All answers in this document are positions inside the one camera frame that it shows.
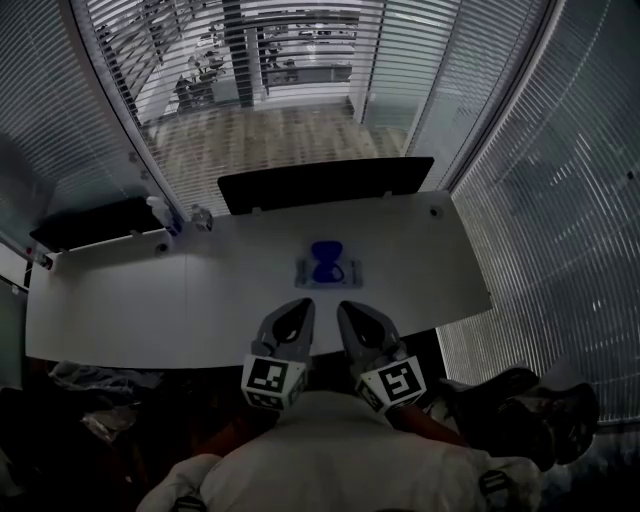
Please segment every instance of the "clothing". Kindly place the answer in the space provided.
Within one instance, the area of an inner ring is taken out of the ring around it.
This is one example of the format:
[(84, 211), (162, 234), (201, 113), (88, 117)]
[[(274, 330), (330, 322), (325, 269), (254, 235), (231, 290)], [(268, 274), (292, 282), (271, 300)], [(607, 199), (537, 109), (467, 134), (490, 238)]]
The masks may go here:
[[(518, 463), (537, 473), (530, 461)], [(394, 430), (355, 397), (310, 392), (274, 429), (224, 459), (177, 464), (138, 511), (169, 511), (189, 493), (216, 512), (485, 510), (478, 479), (501, 465), (484, 452)]]

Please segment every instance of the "white table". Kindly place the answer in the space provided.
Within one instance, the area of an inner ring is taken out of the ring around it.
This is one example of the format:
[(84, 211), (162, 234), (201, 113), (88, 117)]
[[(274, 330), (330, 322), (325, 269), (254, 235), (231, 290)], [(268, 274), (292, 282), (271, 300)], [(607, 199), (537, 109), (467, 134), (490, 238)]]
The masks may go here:
[[(296, 260), (318, 240), (338, 240), (362, 262), (362, 288), (294, 286)], [(172, 247), (157, 256), (162, 242)], [(490, 308), (453, 203), (427, 192), (218, 217), (212, 233), (156, 232), (59, 255), (52, 271), (33, 269), (26, 351), (130, 368), (237, 365), (264, 316), (305, 296), (316, 303), (314, 354), (342, 350), (342, 300), (383, 311), (401, 336)]]

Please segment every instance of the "floor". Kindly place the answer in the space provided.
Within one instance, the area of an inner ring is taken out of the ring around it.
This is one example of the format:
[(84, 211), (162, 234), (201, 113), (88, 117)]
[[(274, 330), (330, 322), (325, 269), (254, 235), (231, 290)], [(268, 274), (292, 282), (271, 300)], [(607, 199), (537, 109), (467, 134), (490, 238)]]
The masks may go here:
[(321, 161), (400, 156), (405, 134), (368, 129), (345, 103), (269, 110), (207, 109), (166, 116), (145, 129), (158, 165), (186, 208), (228, 213), (218, 177)]

